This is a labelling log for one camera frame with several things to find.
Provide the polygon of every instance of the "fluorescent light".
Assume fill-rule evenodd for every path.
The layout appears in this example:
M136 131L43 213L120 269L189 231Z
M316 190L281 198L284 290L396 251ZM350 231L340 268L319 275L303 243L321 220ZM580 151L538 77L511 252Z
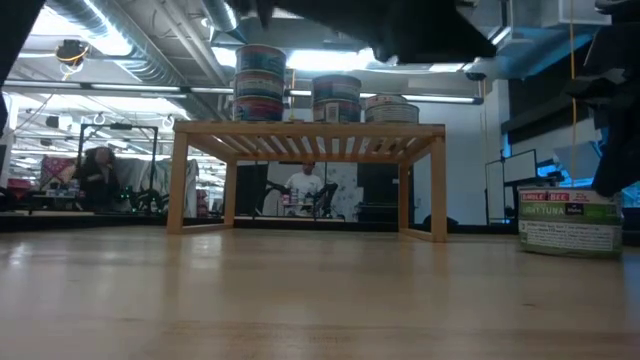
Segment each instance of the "fluorescent light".
M31 81L31 80L7 80L4 86L27 86L27 87L43 87L43 88L65 88L80 89L79 83L69 83L64 81Z
M20 162L27 163L27 164L37 164L37 163L40 162L40 161L38 161L38 160L36 160L34 158L24 158L24 159L18 158L18 159L13 159L13 160L20 161Z
M360 53L295 50L289 57L287 66L296 70L306 71L351 71L366 69L369 63L374 61L373 52L366 50Z
M474 98L455 96L435 96L435 95L402 95L407 101L417 102L442 102L455 104L473 104Z
M11 150L12 154L16 155L58 155L58 156L77 156L78 153L76 151L55 151L55 150L19 150L14 149ZM116 154L116 158L123 159L142 159L142 160L151 160L151 155L147 154ZM171 155L156 155L156 160L169 159ZM208 155L190 155L187 157L188 160L212 160L215 162L222 163L220 159L217 159L213 156ZM225 168L225 166L214 165L214 168Z
M100 137L103 137L103 138L106 138L106 139L111 139L111 138L113 138L113 136L111 136L111 135L109 135L109 134L105 133L104 131L96 131L96 135L98 135L98 136L100 136Z
M236 52L233 50L229 50L221 47L213 47L211 48L213 54L216 56L216 59L223 66L231 66L236 67Z
M127 84L92 84L96 90L130 90L130 91L151 91L151 92L173 92L180 91L177 86L156 86L156 85L127 85Z
M127 147L129 147L126 142L124 141L120 141L120 140L109 140L107 141L107 145L111 145L111 146L115 146L121 149L126 149Z
M311 90L290 90L291 96L311 96Z
M502 29L502 31L500 31L500 33L498 33L492 40L491 43L493 45L498 45L502 40L504 40L505 37L507 37L507 35L509 35L511 33L511 27L507 26L506 28Z
M221 65L236 66L236 53L221 47L211 48ZM371 48L355 51L295 50L287 60L287 67L307 71L351 71L366 69L377 63Z
M433 64L429 72L456 72L460 71L464 64Z
M233 94L232 88L191 88L195 93Z

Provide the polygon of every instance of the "table leg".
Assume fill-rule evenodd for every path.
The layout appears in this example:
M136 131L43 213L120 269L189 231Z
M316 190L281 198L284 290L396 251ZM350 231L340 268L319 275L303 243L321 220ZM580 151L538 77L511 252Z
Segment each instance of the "table leg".
M398 230L409 228L409 166L398 165Z
M171 162L171 186L169 188L169 217L167 233L181 234L184 218L185 182L187 175L188 134L175 133Z
M443 137L431 143L431 234L433 241L447 241L447 163Z
M238 163L227 163L224 189L224 224L233 226L236 216L236 186L238 182Z

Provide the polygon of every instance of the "wooden floor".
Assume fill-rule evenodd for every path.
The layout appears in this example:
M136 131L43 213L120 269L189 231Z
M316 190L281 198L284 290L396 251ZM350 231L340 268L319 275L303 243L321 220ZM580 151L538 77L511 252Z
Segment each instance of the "wooden floor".
M640 359L640 256L513 238L0 234L0 359Z

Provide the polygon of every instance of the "desk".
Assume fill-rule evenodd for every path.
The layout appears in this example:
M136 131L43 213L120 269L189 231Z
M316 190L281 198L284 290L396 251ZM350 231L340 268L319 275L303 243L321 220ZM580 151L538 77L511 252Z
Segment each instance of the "desk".
M234 225L234 218L227 216L224 224L183 226L187 153L192 146L227 164L225 214L235 214L237 162L241 160L397 164L398 232L423 240L447 240L444 125L178 121L174 131L169 234L229 229ZM409 167L427 154L431 154L431 233L409 228Z

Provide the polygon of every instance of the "shelf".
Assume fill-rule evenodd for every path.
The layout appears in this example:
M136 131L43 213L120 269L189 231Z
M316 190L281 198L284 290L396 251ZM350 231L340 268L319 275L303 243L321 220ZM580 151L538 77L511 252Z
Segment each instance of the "shelf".
M444 125L309 122L177 122L189 145L223 161L414 162Z

